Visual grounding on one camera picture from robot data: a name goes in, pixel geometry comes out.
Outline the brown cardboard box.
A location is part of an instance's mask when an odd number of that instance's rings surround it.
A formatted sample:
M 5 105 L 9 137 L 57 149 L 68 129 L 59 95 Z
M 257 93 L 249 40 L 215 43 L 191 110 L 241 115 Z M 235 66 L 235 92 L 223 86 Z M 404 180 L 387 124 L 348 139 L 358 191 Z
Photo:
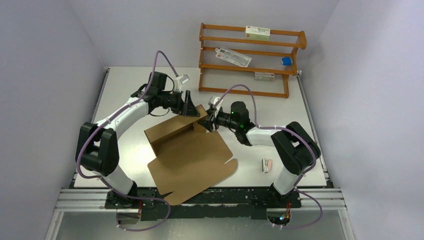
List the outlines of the brown cardboard box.
M 238 168 L 221 135 L 200 126 L 207 117 L 204 107 L 196 109 L 199 117 L 176 115 L 145 130 L 156 156 L 148 169 L 159 194 L 171 206 L 222 182 Z

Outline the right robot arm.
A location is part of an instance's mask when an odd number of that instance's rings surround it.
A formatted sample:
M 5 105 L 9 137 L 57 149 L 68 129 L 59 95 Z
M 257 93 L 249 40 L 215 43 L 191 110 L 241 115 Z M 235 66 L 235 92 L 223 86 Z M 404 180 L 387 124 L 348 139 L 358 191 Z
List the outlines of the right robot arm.
M 199 122 L 209 132 L 224 127 L 233 132 L 245 146 L 274 147 L 283 164 L 283 169 L 270 186 L 270 202 L 282 207 L 301 178 L 314 168 L 321 150 L 305 129 L 296 121 L 286 126 L 262 127 L 255 125 L 243 101 L 235 101 L 230 112 L 210 106 L 207 118 Z

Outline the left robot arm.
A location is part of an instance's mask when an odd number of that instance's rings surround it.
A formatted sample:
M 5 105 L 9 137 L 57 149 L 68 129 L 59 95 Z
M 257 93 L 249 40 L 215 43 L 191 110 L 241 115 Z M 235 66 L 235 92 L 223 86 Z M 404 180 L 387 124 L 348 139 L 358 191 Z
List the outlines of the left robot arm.
M 108 117 L 96 122 L 85 122 L 79 130 L 75 161 L 78 174 L 85 179 L 82 168 L 94 172 L 94 178 L 102 180 L 112 191 L 115 205 L 132 208 L 139 202 L 137 184 L 119 166 L 118 140 L 138 120 L 156 108 L 188 117 L 199 117 L 200 113 L 191 100 L 189 90 L 182 86 L 188 75 L 177 75 L 171 79 L 172 89 L 166 90 L 165 73 L 152 71 L 148 83 L 130 95 L 128 101 Z

